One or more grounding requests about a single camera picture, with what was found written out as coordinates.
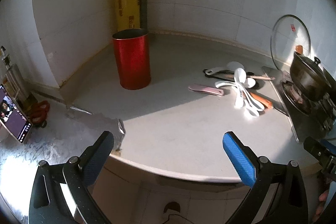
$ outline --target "black cable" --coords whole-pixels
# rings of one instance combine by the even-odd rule
[[[181,216],[181,215],[178,215],[178,214],[170,214],[170,215],[168,215],[168,220],[166,220],[166,221],[165,221],[164,223],[162,223],[162,224],[167,223],[167,222],[170,220],[170,216],[179,216],[179,217],[184,218],[185,220],[189,221],[191,224],[195,224],[194,222],[190,221],[189,219],[185,218],[184,216]]]

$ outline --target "white spoon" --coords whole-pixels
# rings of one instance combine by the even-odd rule
[[[236,93],[238,93],[238,89],[237,89],[236,86],[232,86],[232,89],[233,89]],[[248,113],[249,115],[251,115],[253,118],[257,118],[257,117],[259,117],[259,112],[258,112],[258,110],[257,110],[255,107],[252,107],[246,99],[244,99],[244,103],[245,103],[246,111],[247,111],[247,113]]]
[[[253,88],[256,84],[256,81],[253,78],[246,78],[243,87],[250,89]]]
[[[242,68],[237,68],[234,73],[234,79],[238,89],[241,89],[250,103],[251,107],[256,107],[258,111],[263,111],[265,109],[264,105],[252,98],[252,96],[248,93],[248,91],[243,87],[243,83],[246,81],[246,72]]]
[[[246,81],[243,84],[243,87],[249,89],[249,88],[254,87],[255,84],[256,84],[256,81],[253,78],[246,78]],[[236,84],[234,82],[230,82],[230,81],[217,81],[217,82],[215,82],[216,88],[220,88],[221,86],[226,86],[226,85],[236,86]]]
[[[239,85],[239,88],[245,93],[246,98],[250,103],[251,107],[255,107],[257,111],[263,111],[265,109],[264,105],[261,102],[257,101],[256,99],[254,99],[246,90],[246,88],[242,86],[241,83],[237,83],[237,85]]]
[[[236,87],[238,89],[237,98],[236,98],[236,101],[235,101],[235,107],[236,108],[242,108],[244,106],[244,95],[243,95],[243,91],[239,88],[238,84],[240,82],[242,82],[242,83],[245,82],[246,73],[242,68],[237,68],[235,70],[233,78],[235,80],[235,84],[236,84]]]
[[[259,117],[259,112],[257,111],[257,109],[255,107],[251,107],[251,105],[249,104],[249,102],[245,99],[245,108],[247,110],[247,112],[253,117]]]

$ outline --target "smartphone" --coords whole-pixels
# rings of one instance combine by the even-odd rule
[[[0,103],[1,125],[20,143],[23,143],[32,124],[17,106],[15,100],[7,93],[3,85],[0,85]]]

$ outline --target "pot lid handle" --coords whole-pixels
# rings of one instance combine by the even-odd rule
[[[321,63],[321,60],[317,58],[316,56],[314,57],[314,60],[315,60],[315,64],[317,65]]]

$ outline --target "black cooking pot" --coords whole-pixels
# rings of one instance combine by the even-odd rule
[[[315,61],[294,52],[290,75],[295,86],[311,101],[319,101],[331,86],[323,71],[319,67],[321,61],[315,57]]]

